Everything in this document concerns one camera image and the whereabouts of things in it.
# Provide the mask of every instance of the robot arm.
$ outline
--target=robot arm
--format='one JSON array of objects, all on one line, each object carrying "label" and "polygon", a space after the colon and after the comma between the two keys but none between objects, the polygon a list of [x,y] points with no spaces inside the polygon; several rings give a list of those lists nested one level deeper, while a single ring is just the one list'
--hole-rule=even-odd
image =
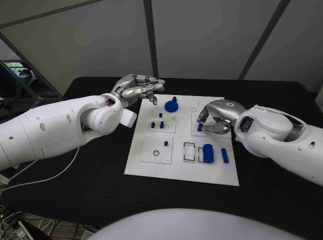
[{"label": "robot arm", "polygon": [[[226,127],[227,122],[236,141],[255,156],[271,158],[284,169],[323,186],[321,128],[272,108],[253,106],[245,110],[242,105],[224,99],[204,106],[197,122],[204,123],[209,115],[220,121],[213,126],[203,126],[201,130],[224,134],[220,126]],[[301,124],[292,124],[285,115]]]},{"label": "robot arm", "polygon": [[[125,107],[138,98],[148,98],[155,105],[152,91],[162,91],[164,83],[154,77],[129,74],[118,80],[111,93],[36,107],[0,124],[0,170],[64,154],[111,134],[119,123],[131,128],[136,114]],[[80,124],[89,130],[82,131]]]}]

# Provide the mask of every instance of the black tablecloth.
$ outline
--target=black tablecloth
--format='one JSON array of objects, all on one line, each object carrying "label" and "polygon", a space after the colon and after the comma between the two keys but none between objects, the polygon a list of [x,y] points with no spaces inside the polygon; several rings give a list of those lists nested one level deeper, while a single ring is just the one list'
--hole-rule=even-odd
[{"label": "black tablecloth", "polygon": [[[109,93],[118,77],[73,80],[63,100]],[[165,79],[162,94],[224,97],[245,108],[255,104],[278,109],[323,128],[323,114],[307,89],[285,81]],[[128,109],[138,113],[141,102]],[[239,187],[123,175],[134,127],[79,148],[72,166],[53,180],[7,190],[0,203],[38,216],[103,226],[139,212],[194,208],[243,216],[307,239],[323,239],[323,187],[269,158],[258,158],[234,141],[232,146]],[[51,177],[69,164],[74,151],[40,160],[10,182]]]}]

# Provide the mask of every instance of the white board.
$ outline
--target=white board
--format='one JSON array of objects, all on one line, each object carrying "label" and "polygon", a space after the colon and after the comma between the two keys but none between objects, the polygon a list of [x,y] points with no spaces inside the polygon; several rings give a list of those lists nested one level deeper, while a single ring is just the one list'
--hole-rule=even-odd
[{"label": "white board", "polygon": [[[222,97],[158,94],[155,97],[157,106],[147,99],[141,101],[123,174],[239,186],[230,133],[217,135],[197,132],[194,119],[204,105]],[[172,97],[177,98],[178,108],[175,112],[170,113],[164,109],[164,104]],[[167,123],[164,124],[168,126],[167,129],[160,128],[160,121]],[[203,125],[211,124],[214,121],[209,118]],[[148,140],[148,145],[154,144],[152,150],[145,147],[145,136],[155,139],[154,141]],[[164,146],[164,141],[168,142],[168,148]],[[194,161],[184,160],[184,143],[194,145]],[[198,158],[198,148],[204,144],[213,146],[213,163],[203,163],[201,156]],[[155,159],[154,148],[158,150],[158,154],[170,155],[170,163],[167,159]],[[227,163],[223,162],[222,148],[226,149]]]}]

